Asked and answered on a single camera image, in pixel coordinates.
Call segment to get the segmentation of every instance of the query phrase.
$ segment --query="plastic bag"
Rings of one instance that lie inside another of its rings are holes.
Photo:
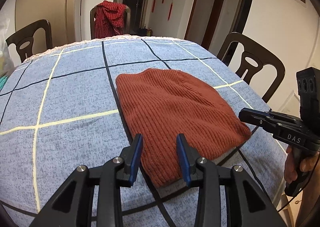
[[[5,34],[9,26],[10,19],[6,17],[0,18],[0,90],[3,86],[5,74],[14,68],[13,61],[10,58]]]

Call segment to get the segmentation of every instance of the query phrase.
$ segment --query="table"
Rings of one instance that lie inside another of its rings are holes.
[[[235,114],[244,107],[270,109],[220,60],[190,41],[118,36],[33,56],[16,68],[0,92],[0,201],[18,226],[31,223],[78,165],[100,166],[128,146],[115,79],[147,68],[182,70],[199,78],[214,87]],[[277,205],[285,184],[285,148],[258,128],[240,149],[215,162],[243,166]],[[132,188],[121,188],[124,226],[167,226],[166,220],[193,226],[197,188],[186,190],[182,180],[159,189],[148,185],[139,171]]]

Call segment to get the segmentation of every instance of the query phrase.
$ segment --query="floor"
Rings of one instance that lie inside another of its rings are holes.
[[[295,222],[300,209],[300,201],[302,199],[302,193],[303,192],[301,192],[295,199],[293,199],[293,201],[289,204],[289,206],[287,206],[285,209],[283,209],[279,213],[288,227],[295,226]],[[279,210],[283,205],[285,205],[291,198],[292,197],[287,197],[285,194],[283,194],[277,206],[277,210]]]

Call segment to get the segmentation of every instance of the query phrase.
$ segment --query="metal screw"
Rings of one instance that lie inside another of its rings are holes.
[[[205,163],[207,163],[207,159],[204,158],[204,157],[198,158],[198,162],[199,162],[200,164],[205,164]]]
[[[121,163],[122,162],[122,158],[120,158],[120,157],[115,157],[112,161],[113,161],[113,163],[116,163],[116,164],[119,164],[119,163]]]
[[[85,165],[77,166],[77,171],[79,171],[79,172],[85,171]]]
[[[243,167],[240,166],[240,165],[235,165],[235,166],[233,167],[233,169],[234,169],[236,172],[241,172],[241,171],[243,170]]]

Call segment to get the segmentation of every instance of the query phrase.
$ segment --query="chair backrest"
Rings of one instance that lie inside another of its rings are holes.
[[[94,22],[95,22],[95,15],[97,13],[98,7],[95,6],[91,9],[90,11],[90,33],[91,33],[91,39],[95,39],[95,30],[94,30]],[[123,28],[123,33],[124,34],[129,34],[130,33],[130,16],[131,16],[131,11],[128,6],[125,7],[124,10],[124,28]]]
[[[47,20],[38,20],[34,23],[29,24],[28,26],[18,30],[10,37],[6,39],[7,45],[15,44],[16,50],[20,56],[21,62],[23,62],[26,58],[31,57],[32,46],[33,46],[33,35],[39,29],[43,28],[45,31],[45,43],[47,46],[47,50],[53,48],[52,46],[52,33],[51,33],[51,25]],[[29,42],[29,45],[20,49],[21,45]]]
[[[278,89],[279,85],[281,84],[284,78],[285,68],[283,63],[280,61],[279,58],[277,58],[269,50],[267,50],[266,48],[264,48],[263,46],[255,42],[254,40],[238,32],[232,32],[226,37],[217,55],[217,58],[220,59],[222,62],[226,57],[227,51],[232,42],[239,42],[244,46],[244,52],[242,53],[242,56],[241,56],[241,64],[239,69],[236,71],[236,74],[239,77],[242,77],[245,71],[248,70],[247,74],[244,76],[244,79],[243,79],[247,84],[250,83],[252,77],[256,73],[258,73],[263,68],[264,65],[272,65],[276,68],[277,70],[276,79],[273,81],[269,89],[266,91],[266,93],[262,97],[262,99],[265,102],[268,102],[271,96]],[[258,66],[255,67],[251,65],[245,59],[246,57],[253,59],[258,64]]]

